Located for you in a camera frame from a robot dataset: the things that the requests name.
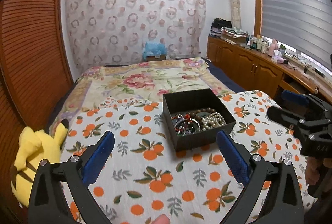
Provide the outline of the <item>right hand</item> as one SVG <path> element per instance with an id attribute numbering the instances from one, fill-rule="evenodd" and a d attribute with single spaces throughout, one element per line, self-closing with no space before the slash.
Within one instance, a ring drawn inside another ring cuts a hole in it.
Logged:
<path id="1" fill-rule="evenodd" d="M 305 172 L 306 183 L 309 185 L 315 185 L 320 179 L 318 167 L 324 165 L 327 168 L 331 168 L 331 158 L 325 158 L 318 160 L 314 157 L 307 157 L 307 166 Z"/>

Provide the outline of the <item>left hand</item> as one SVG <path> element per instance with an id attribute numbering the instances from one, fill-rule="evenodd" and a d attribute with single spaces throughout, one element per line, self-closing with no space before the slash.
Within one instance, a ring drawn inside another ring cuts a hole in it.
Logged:
<path id="1" fill-rule="evenodd" d="M 152 221 L 151 224 L 170 224 L 170 219 L 165 215 L 162 214 L 159 217 L 157 217 L 155 220 Z"/>

